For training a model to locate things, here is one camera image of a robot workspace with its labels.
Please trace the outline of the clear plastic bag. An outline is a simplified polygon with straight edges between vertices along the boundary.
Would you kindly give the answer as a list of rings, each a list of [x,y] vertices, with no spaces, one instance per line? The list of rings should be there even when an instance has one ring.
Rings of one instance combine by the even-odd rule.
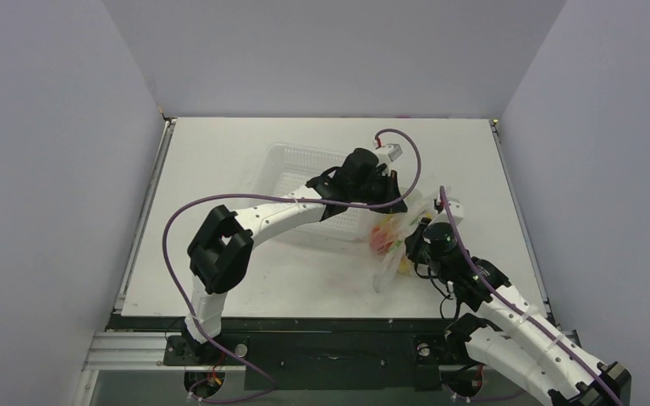
[[[380,220],[376,221],[375,226],[381,222],[396,225],[398,238],[391,245],[386,255],[372,253],[382,260],[379,268],[372,273],[372,288],[375,293],[383,293],[387,286],[398,276],[395,275],[394,268],[397,261],[406,258],[405,239],[416,231],[421,220],[432,220],[436,216],[437,212],[433,208],[433,200],[434,195],[424,195],[418,189],[415,189],[405,198],[408,207],[407,212],[384,215]]]

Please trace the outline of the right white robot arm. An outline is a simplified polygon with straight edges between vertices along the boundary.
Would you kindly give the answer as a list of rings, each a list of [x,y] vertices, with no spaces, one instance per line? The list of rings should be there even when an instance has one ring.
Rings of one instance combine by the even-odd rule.
[[[421,221],[405,252],[469,308],[445,328],[451,359],[496,370],[542,405],[629,404],[630,372],[568,338],[493,263],[462,250],[449,223]]]

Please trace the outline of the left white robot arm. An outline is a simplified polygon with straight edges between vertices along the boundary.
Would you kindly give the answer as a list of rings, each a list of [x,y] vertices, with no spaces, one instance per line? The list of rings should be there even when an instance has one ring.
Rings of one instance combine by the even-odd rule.
[[[244,279],[258,245],[291,229],[336,217],[351,203],[384,214],[405,212],[397,173],[390,169],[401,153],[397,144],[373,151],[356,148],[342,165],[309,179],[280,202],[236,211],[224,205],[212,208],[187,249],[195,312],[186,318],[190,336],[185,352],[199,364],[216,358],[226,294]]]

